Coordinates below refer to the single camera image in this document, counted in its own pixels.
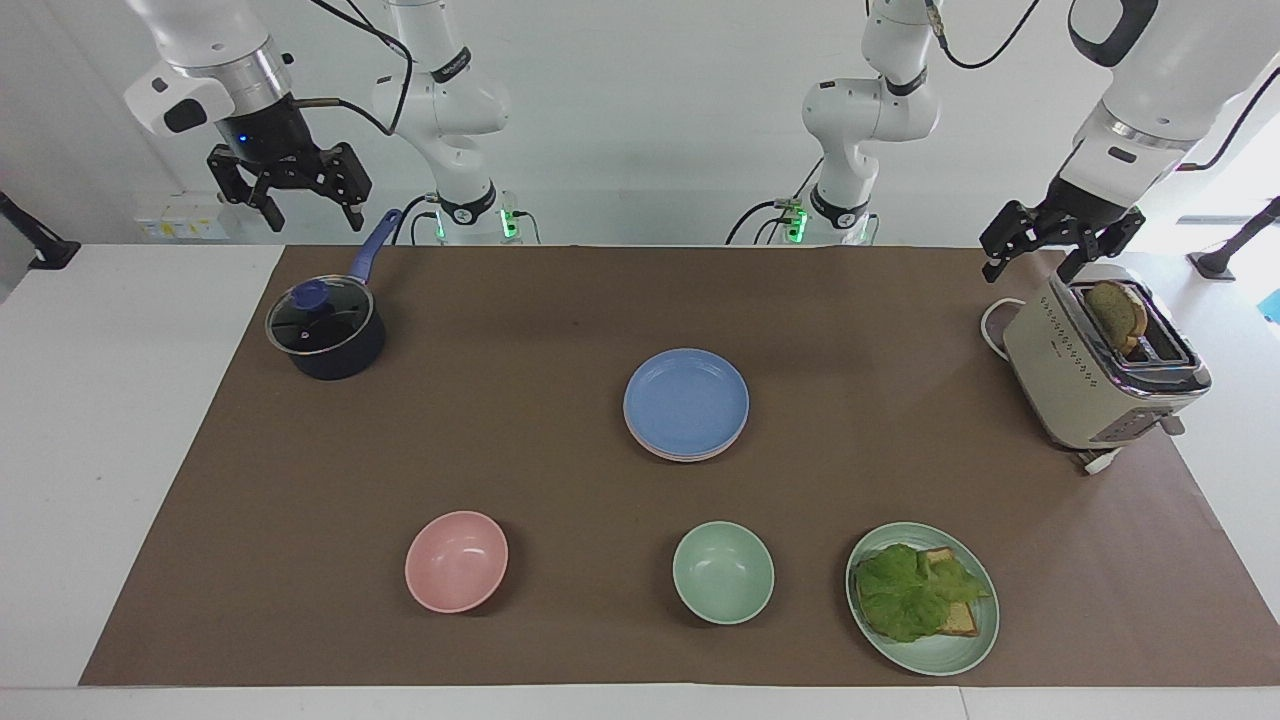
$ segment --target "bread slice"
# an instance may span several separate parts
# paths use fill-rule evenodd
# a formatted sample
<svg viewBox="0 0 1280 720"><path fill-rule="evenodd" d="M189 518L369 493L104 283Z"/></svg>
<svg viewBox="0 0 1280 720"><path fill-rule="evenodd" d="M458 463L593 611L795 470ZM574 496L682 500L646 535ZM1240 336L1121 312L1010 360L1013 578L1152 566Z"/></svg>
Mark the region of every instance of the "bread slice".
<svg viewBox="0 0 1280 720"><path fill-rule="evenodd" d="M1102 281L1084 292L1084 301L1093 310L1102 334L1120 355L1138 347L1138 338L1147 332L1147 306L1130 287L1115 281Z"/></svg>
<svg viewBox="0 0 1280 720"><path fill-rule="evenodd" d="M955 551L950 547L934 547L924 551L924 560L931 565L942 560L955 560ZM938 628L938 634L961 638L978 637L978 623L973 619L973 610L968 602L952 602L947 607L947 619Z"/></svg>

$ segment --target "blue lid handle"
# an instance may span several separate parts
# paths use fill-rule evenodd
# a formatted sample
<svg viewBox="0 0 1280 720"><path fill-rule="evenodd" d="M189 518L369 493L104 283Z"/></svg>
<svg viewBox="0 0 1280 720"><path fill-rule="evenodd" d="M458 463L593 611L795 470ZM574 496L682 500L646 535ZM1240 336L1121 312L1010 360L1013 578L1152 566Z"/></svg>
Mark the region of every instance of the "blue lid handle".
<svg viewBox="0 0 1280 720"><path fill-rule="evenodd" d="M303 313L319 310L325 302L329 302L329 286L321 279L298 283L289 291L289 300L294 307Z"/></svg>

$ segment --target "blue plate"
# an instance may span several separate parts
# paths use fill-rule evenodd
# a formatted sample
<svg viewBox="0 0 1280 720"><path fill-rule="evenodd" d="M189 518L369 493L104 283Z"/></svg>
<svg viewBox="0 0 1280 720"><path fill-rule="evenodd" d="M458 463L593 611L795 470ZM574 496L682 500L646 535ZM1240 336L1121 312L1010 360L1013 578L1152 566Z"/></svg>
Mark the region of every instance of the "blue plate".
<svg viewBox="0 0 1280 720"><path fill-rule="evenodd" d="M641 445L676 457L723 450L742 432L746 382L714 352L684 347L645 360L622 398L627 427Z"/></svg>

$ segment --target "table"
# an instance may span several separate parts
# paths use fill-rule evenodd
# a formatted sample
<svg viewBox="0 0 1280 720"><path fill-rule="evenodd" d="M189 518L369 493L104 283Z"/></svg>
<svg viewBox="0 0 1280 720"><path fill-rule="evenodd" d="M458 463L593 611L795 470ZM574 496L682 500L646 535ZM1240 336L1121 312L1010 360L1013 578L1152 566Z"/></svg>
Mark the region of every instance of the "table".
<svg viewBox="0 0 1280 720"><path fill-rule="evenodd" d="M708 249L708 252L723 251ZM754 250L805 251L805 250ZM823 689L621 685L86 691L76 684L274 268L278 247L90 246L60 273L29 275L0 306L0 715L451 716L671 715L726 710L824 717L891 707L908 717L1261 715L1265 689ZM1230 286L1180 258L1125 256L1164 296L1216 387L1178 439L1274 614L1280 615L1280 345Z"/></svg>

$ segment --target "robotic arm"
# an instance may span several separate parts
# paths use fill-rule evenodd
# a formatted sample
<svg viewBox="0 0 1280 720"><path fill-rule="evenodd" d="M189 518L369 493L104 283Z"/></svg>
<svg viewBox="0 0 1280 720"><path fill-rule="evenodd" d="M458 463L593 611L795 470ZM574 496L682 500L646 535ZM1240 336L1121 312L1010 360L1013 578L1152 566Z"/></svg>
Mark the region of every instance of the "robotic arm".
<svg viewBox="0 0 1280 720"><path fill-rule="evenodd" d="M439 196L440 232L463 242L503 242L516 234L507 193L499 193L484 155L467 136L500 131L511 114L506 87L471 65L444 0L388 0L396 35L415 73L396 133L426 160ZM403 77L381 78L374 108L389 118Z"/></svg>
<svg viewBox="0 0 1280 720"><path fill-rule="evenodd" d="M125 0L155 37L161 61L124 97L161 137L214 123L224 145L209 169L228 202L262 213L273 231L284 215L271 188L310 190L342 206L352 229L372 183L355 150L321 150L294 104L282 55L247 0ZM253 178L250 186L241 170Z"/></svg>
<svg viewBox="0 0 1280 720"><path fill-rule="evenodd" d="M982 233L995 282L1012 258L1075 246L1057 269L1119 255L1144 218L1134 206L1172 172L1276 53L1274 0L1074 0L1070 33L1112 82L1036 208L1010 201Z"/></svg>
<svg viewBox="0 0 1280 720"><path fill-rule="evenodd" d="M809 90L804 124L822 145L823 167L813 188L805 188L806 238L851 243L861 234L879 173L879 163L863 152L863 142L920 140L937 127L938 99L925 82L931 38L923 0L876 0L863 33L863 55L881 77L833 79Z"/></svg>

